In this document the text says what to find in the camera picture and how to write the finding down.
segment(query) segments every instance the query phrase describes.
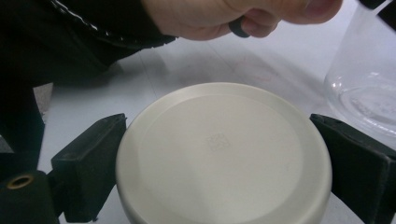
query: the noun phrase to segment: circular container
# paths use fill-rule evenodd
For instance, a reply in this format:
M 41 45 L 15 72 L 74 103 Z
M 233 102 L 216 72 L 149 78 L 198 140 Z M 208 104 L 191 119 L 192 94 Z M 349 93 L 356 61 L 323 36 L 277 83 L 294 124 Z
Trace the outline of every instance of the circular container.
M 378 16 L 390 2 L 358 4 L 324 90 L 339 119 L 396 149 L 396 31 Z
M 310 120 L 267 91 L 210 83 L 138 115 L 120 143 L 117 187 L 133 223 L 318 224 L 327 148 Z

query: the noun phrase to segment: fingernail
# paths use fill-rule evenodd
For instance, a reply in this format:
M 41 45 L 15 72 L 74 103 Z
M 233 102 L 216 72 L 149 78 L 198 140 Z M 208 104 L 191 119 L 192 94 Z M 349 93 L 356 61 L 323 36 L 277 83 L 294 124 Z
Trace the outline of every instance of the fingernail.
M 230 30 L 237 36 L 247 38 L 249 35 L 245 32 L 245 30 L 242 28 L 243 21 L 245 20 L 245 17 L 240 17 L 234 21 L 230 21 L 228 23 L 228 26 L 230 27 Z
M 333 2 L 333 0 L 310 0 L 305 7 L 305 16 L 310 19 L 324 17 L 332 8 Z
M 259 25 L 256 22 L 252 22 L 250 20 L 244 20 L 242 22 L 242 29 L 244 31 L 254 31 L 259 28 Z

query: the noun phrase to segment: finger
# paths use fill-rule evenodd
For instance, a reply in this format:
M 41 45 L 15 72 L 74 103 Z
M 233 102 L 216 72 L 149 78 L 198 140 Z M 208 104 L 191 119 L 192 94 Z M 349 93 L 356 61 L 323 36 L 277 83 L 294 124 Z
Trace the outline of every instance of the finger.
M 272 26 L 280 21 L 279 17 L 256 8 L 249 10 L 244 16 L 247 19 L 255 21 L 261 26 Z
M 260 25 L 257 22 L 246 18 L 242 23 L 242 29 L 248 35 L 263 38 L 271 34 L 277 26 L 277 23 L 272 25 Z
M 240 17 L 234 21 L 230 21 L 228 23 L 230 30 L 237 36 L 242 38 L 247 38 L 248 35 L 244 30 L 242 30 L 242 21 L 245 20 L 245 17 Z
M 258 8 L 292 23 L 321 23 L 332 18 L 342 0 L 224 0 L 235 8 Z

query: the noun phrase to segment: embossed logo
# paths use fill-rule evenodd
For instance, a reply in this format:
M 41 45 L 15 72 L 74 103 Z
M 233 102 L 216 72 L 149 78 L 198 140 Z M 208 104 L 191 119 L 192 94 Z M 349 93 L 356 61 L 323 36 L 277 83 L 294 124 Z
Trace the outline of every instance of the embossed logo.
M 224 150 L 231 146 L 224 133 L 216 133 L 206 138 L 206 142 L 210 149 L 214 151 Z

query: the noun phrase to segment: black clamp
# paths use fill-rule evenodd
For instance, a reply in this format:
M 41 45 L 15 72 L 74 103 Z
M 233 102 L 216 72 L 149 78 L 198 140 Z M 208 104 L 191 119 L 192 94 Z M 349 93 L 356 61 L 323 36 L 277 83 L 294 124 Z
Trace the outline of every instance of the black clamp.
M 311 115 L 332 161 L 332 192 L 364 223 L 390 224 L 396 211 L 396 151 L 337 119 Z M 115 162 L 125 116 L 94 123 L 52 158 L 53 170 L 0 184 L 0 222 L 95 221 L 116 184 Z
M 52 160 L 49 174 L 25 172 L 0 184 L 0 223 L 90 222 L 116 184 L 115 162 L 126 130 L 123 114 L 95 122 Z

